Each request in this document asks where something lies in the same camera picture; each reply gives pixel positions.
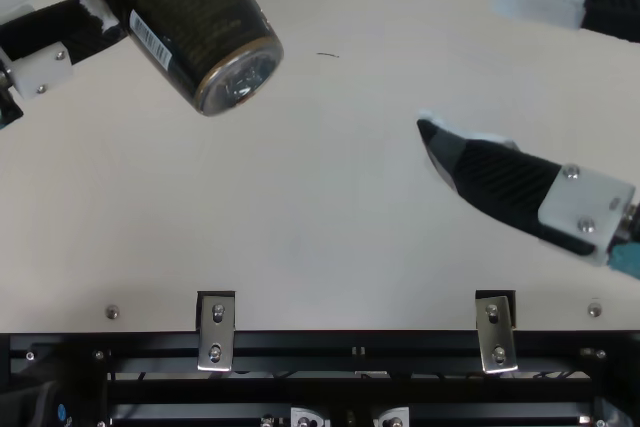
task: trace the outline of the metal bracket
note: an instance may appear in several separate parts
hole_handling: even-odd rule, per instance
[[[518,370],[507,297],[476,299],[476,325],[482,370],[498,374]]]
[[[588,257],[605,265],[608,248],[633,200],[635,187],[594,170],[563,166],[538,210],[542,225],[595,246]]]
[[[317,427],[331,427],[328,416],[304,407],[291,407],[291,427],[311,427],[314,422]]]
[[[373,418],[374,427],[409,427],[409,407],[385,410]]]
[[[198,370],[231,372],[236,299],[203,295],[201,300]]]

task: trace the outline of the white table surface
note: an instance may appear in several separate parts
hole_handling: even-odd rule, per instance
[[[516,290],[520,329],[640,329],[640,281],[475,211],[415,127],[429,109],[640,185],[640,45],[488,0],[258,2],[286,60],[237,111],[199,116],[130,40],[21,103],[1,332],[192,330],[198,290],[236,291],[241,330],[473,329],[477,289]]]

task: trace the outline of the black metal frame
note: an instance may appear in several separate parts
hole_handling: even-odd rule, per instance
[[[107,373],[197,372],[198,333],[184,332],[0,336],[0,381],[12,388],[25,378],[47,380],[42,366],[51,362],[58,367],[44,370],[55,372],[56,379],[61,371],[82,371],[73,382],[86,390],[87,382],[100,379],[103,385],[92,387],[102,396],[93,405],[95,419],[104,416],[113,425],[156,425],[162,418],[175,425],[210,425],[205,419],[217,419],[255,426],[265,415],[288,417],[291,405],[327,409],[334,424],[345,421],[347,410],[360,412],[361,423],[362,413],[373,407],[410,405],[416,425],[576,425],[580,416],[602,417],[601,398],[640,422],[640,336],[521,331],[514,336],[521,372],[581,371],[590,378],[486,376],[477,332],[427,331],[235,334],[238,372],[386,371],[390,379],[140,382],[114,375],[107,380]],[[605,355],[599,358],[598,351]],[[34,353],[33,361],[26,360],[27,352]],[[412,374],[437,377],[412,379]]]

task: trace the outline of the blue label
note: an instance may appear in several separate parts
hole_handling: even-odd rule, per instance
[[[64,422],[67,420],[67,409],[64,408],[64,405],[60,404],[58,406],[58,419],[60,422]]]

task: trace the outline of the can lid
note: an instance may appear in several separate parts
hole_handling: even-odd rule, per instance
[[[277,37],[250,42],[219,62],[201,82],[195,108],[208,117],[251,98],[273,75],[284,57]]]

